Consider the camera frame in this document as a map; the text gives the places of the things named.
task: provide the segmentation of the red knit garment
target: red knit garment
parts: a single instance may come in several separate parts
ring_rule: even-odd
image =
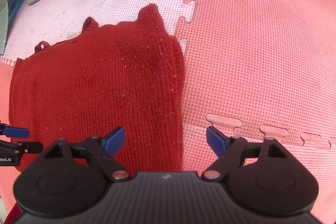
[[[184,60],[156,5],[135,22],[88,18],[76,38],[18,59],[10,86],[9,122],[46,148],[59,137],[82,142],[123,126],[116,159],[129,172],[182,169]],[[22,171],[36,155],[26,154]]]

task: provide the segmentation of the interlocking foam tile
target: interlocking foam tile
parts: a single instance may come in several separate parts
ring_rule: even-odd
[[[8,107],[9,107],[9,86],[11,83],[13,68],[0,63],[0,120],[8,124]],[[10,141],[9,138],[0,136],[0,140]],[[11,193],[13,182],[18,176],[15,167],[0,167],[0,196],[3,200],[7,211],[11,210],[15,200]]]
[[[201,172],[214,159],[205,144],[208,113],[239,119],[230,130],[254,141],[280,134],[318,180],[312,213],[334,223],[335,0],[195,1],[192,22],[179,21],[175,32],[188,41],[185,168]],[[304,133],[315,142],[305,143]]]
[[[169,34],[174,34],[179,17],[186,22],[193,18],[194,0],[185,4],[183,0],[40,0],[31,6],[24,3],[13,23],[3,58],[6,63],[27,58],[42,40],[52,45],[73,38],[88,16],[100,25],[134,21],[139,10],[149,3],[159,7]]]

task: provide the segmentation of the silver rivet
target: silver rivet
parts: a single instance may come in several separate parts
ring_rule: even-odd
[[[115,179],[125,179],[128,176],[129,174],[124,170],[115,171],[112,174],[112,177],[114,177]]]
[[[204,176],[207,179],[218,179],[221,176],[221,173],[215,170],[208,170],[204,172]]]

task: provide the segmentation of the red fabric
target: red fabric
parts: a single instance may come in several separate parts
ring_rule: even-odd
[[[98,27],[88,18],[78,37],[17,60],[9,122],[28,128],[26,140],[44,147],[59,137],[81,142],[123,126],[126,141],[116,159],[127,170],[177,171],[183,84],[181,48],[155,5],[116,26]],[[35,157],[24,155],[17,169]]]
[[[17,206],[17,203],[14,204],[14,207],[9,212],[8,216],[6,217],[6,220],[4,224],[12,224],[14,221],[21,215],[21,211],[19,209],[19,206]]]

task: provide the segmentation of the pink foam mat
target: pink foam mat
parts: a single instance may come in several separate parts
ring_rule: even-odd
[[[201,171],[215,158],[205,144],[208,113],[238,119],[240,127],[228,129],[228,121],[223,130],[254,141],[278,137],[318,180],[312,213],[334,223],[334,0],[195,1],[192,22],[181,20],[175,32],[187,39],[185,168]]]

